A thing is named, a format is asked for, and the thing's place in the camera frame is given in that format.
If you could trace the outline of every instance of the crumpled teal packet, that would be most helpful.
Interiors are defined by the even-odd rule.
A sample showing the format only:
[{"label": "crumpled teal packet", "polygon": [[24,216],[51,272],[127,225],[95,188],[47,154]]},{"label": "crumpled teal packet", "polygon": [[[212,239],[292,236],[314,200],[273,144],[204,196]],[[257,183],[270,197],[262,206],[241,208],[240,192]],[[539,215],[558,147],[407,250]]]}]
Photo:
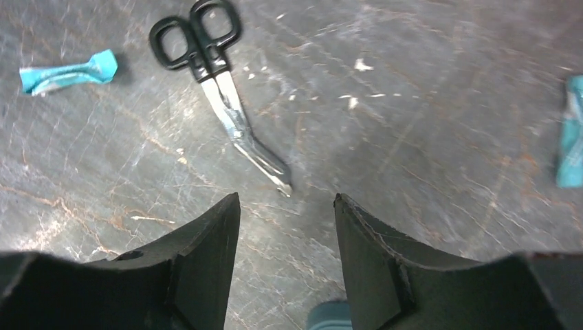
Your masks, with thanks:
[{"label": "crumpled teal packet", "polygon": [[26,67],[20,69],[23,92],[39,95],[70,85],[106,84],[113,80],[118,62],[111,49],[94,54],[89,62],[63,67]]},{"label": "crumpled teal packet", "polygon": [[583,186],[583,76],[570,77],[566,92],[556,181],[560,188],[578,188]]}]

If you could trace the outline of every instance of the gray marble countertop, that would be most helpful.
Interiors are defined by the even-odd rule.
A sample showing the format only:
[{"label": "gray marble countertop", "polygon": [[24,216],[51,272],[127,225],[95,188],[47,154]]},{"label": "gray marble countertop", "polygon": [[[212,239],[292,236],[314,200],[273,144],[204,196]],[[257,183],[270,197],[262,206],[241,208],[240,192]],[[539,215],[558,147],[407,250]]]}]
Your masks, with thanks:
[{"label": "gray marble countertop", "polygon": [[[226,329],[302,329],[344,295],[333,197],[487,260],[581,250],[583,190],[554,184],[564,79],[583,72],[578,0],[239,0],[228,52],[281,197],[229,143],[149,29],[192,1],[0,0],[0,249],[111,258],[241,196]],[[21,92],[19,67],[111,48],[108,85]]]}]

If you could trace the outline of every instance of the black-handled scissors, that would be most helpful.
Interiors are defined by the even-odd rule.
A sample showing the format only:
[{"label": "black-handled scissors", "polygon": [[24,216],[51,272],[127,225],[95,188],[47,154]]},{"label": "black-handled scissors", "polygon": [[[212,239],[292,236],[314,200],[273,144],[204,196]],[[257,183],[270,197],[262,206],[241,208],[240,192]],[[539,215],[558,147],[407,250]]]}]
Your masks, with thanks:
[{"label": "black-handled scissors", "polygon": [[[213,8],[224,10],[232,27],[219,38],[211,38],[203,24],[203,16]],[[162,47],[164,35],[173,28],[179,28],[186,39],[186,52],[175,60],[171,60]],[[200,0],[190,9],[189,20],[170,16],[154,24],[150,31],[150,45],[163,67],[169,70],[190,68],[233,145],[267,175],[278,190],[290,196],[289,167],[254,138],[231,77],[225,49],[240,36],[241,19],[230,2]]]}]

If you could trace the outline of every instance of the teal container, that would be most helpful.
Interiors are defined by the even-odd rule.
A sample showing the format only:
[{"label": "teal container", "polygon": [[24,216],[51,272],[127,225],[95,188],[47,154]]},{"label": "teal container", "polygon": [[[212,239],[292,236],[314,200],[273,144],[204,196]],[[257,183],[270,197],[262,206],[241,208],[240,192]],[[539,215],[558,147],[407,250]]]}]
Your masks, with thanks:
[{"label": "teal container", "polygon": [[352,330],[350,306],[343,301],[314,307],[308,315],[306,330]]}]

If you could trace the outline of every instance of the scissors finger hole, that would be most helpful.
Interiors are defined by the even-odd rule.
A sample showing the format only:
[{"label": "scissors finger hole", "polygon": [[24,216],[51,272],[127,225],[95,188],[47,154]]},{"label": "scissors finger hole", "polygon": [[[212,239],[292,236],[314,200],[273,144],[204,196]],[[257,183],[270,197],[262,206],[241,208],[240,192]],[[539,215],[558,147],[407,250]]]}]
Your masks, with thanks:
[{"label": "scissors finger hole", "polygon": [[166,53],[170,61],[174,61],[180,56],[183,56],[188,49],[184,33],[178,27],[169,27],[165,31],[160,40],[164,53]]},{"label": "scissors finger hole", "polygon": [[204,30],[212,39],[220,38],[233,29],[227,12],[220,7],[213,7],[204,12],[202,24]]}]

